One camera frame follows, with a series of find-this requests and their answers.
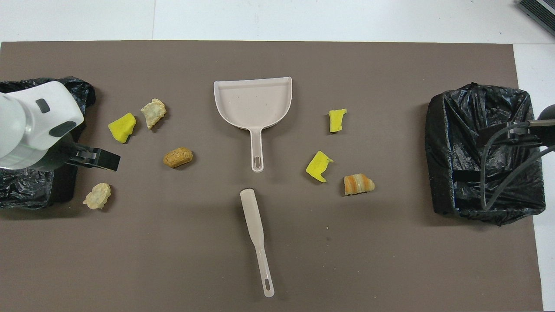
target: black garbage bag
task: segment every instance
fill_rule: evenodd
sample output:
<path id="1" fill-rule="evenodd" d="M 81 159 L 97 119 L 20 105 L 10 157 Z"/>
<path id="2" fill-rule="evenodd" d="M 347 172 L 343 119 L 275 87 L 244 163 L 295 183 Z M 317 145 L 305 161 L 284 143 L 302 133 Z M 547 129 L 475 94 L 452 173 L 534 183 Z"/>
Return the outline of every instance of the black garbage bag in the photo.
<path id="1" fill-rule="evenodd" d="M 490 210 L 480 202 L 482 147 L 478 130 L 534 119 L 526 91 L 468 84 L 433 97 L 426 116 L 425 148 L 433 209 L 439 214 L 509 224 L 545 210 L 542 164 L 537 160 L 516 177 Z M 537 148 L 495 146 L 486 161 L 486 198 Z"/>
<path id="2" fill-rule="evenodd" d="M 72 94 L 85 115 L 86 107 L 96 101 L 94 87 L 75 77 L 61 79 L 37 78 L 22 81 L 0 82 L 0 92 L 9 93 L 32 88 L 43 83 L 58 81 Z M 77 142 L 85 127 L 83 122 L 71 131 Z M 34 169 L 7 170 L 0 168 L 0 209 L 40 209 L 53 203 L 73 198 L 77 167 L 64 165 L 56 170 L 41 172 Z"/>

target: white table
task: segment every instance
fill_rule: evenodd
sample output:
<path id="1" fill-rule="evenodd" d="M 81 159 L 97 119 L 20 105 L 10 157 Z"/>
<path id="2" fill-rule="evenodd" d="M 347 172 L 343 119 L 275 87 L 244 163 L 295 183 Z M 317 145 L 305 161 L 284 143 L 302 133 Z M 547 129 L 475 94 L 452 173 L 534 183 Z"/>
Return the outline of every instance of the white table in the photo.
<path id="1" fill-rule="evenodd" d="M 151 39 L 510 43 L 536 114 L 555 103 L 555 37 L 513 0 L 0 1 L 0 42 Z M 555 310 L 553 153 L 543 166 L 534 226 L 543 306 Z"/>

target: sponge piece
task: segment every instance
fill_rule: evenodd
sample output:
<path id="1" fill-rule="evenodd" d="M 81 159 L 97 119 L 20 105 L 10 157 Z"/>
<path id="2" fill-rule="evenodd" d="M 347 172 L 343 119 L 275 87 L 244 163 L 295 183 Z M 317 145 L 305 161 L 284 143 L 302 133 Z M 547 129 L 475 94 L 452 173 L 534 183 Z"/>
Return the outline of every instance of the sponge piece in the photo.
<path id="1" fill-rule="evenodd" d="M 347 113 L 347 109 L 330 110 L 330 132 L 337 132 L 343 130 L 341 123 L 343 122 L 343 115 Z"/>
<path id="2" fill-rule="evenodd" d="M 322 173 L 326 171 L 327 165 L 329 163 L 333 163 L 334 161 L 331 160 L 326 154 L 322 153 L 321 150 L 314 155 L 314 158 L 310 161 L 308 167 L 306 167 L 306 172 L 310 174 L 316 180 L 326 183 L 326 179 L 322 177 Z"/>
<path id="3" fill-rule="evenodd" d="M 121 143 L 125 143 L 129 135 L 133 133 L 133 128 L 137 124 L 135 116 L 131 113 L 125 114 L 113 123 L 108 124 L 108 129 L 114 136 L 114 139 Z"/>

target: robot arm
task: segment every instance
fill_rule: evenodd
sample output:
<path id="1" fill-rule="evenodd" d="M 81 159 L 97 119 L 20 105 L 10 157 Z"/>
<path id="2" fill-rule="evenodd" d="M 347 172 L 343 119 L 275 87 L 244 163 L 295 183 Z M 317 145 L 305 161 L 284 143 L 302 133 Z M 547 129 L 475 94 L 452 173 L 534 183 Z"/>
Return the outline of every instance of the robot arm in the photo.
<path id="1" fill-rule="evenodd" d="M 0 93 L 0 168 L 48 171 L 69 163 L 117 170 L 118 155 L 73 142 L 69 132 L 83 121 L 59 82 Z"/>

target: black cable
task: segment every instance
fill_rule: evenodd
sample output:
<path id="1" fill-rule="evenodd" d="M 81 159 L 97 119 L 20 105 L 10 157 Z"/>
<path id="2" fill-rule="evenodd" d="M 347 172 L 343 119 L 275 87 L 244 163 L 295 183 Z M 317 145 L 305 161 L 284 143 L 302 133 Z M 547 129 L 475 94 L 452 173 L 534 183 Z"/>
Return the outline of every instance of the black cable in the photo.
<path id="1" fill-rule="evenodd" d="M 514 178 L 519 175 L 521 172 L 523 172 L 526 168 L 530 167 L 530 165 L 532 165 L 535 161 L 537 161 L 539 158 L 541 158 L 542 156 L 544 156 L 545 154 L 552 152 L 555 150 L 555 145 L 552 145 L 546 149 L 544 149 L 541 152 L 538 153 L 534 153 L 532 154 L 525 162 L 523 162 L 520 166 L 517 167 L 517 169 L 513 170 L 513 172 L 511 172 L 506 178 L 505 180 L 503 180 L 503 182 L 501 182 L 501 184 L 499 184 L 499 186 L 497 187 L 497 189 L 495 190 L 495 193 L 491 196 L 490 200 L 488 201 L 485 210 L 489 210 L 491 208 L 491 206 L 493 206 L 493 203 L 495 202 L 495 200 L 497 199 L 497 197 L 499 197 L 499 195 L 501 195 L 501 192 L 503 192 L 503 190 L 505 189 L 505 187 L 512 181 L 514 180 Z"/>
<path id="2" fill-rule="evenodd" d="M 512 124 L 512 125 L 509 125 L 509 126 L 503 128 L 503 129 L 495 132 L 490 137 L 486 146 L 484 147 L 484 150 L 482 152 L 482 163 L 480 164 L 480 196 L 481 196 L 480 203 L 482 205 L 483 210 L 489 210 L 491 208 L 491 206 L 493 205 L 493 201 L 491 201 L 491 200 L 490 200 L 490 205 L 489 206 L 486 204 L 486 159 L 487 159 L 488 153 L 490 152 L 491 146 L 493 146 L 493 142 L 495 142 L 495 140 L 498 137 L 500 137 L 502 134 L 506 133 L 507 131 L 509 131 L 511 129 L 525 128 L 529 125 L 530 125 L 529 122 L 521 122 L 521 123 L 515 123 L 515 124 Z"/>

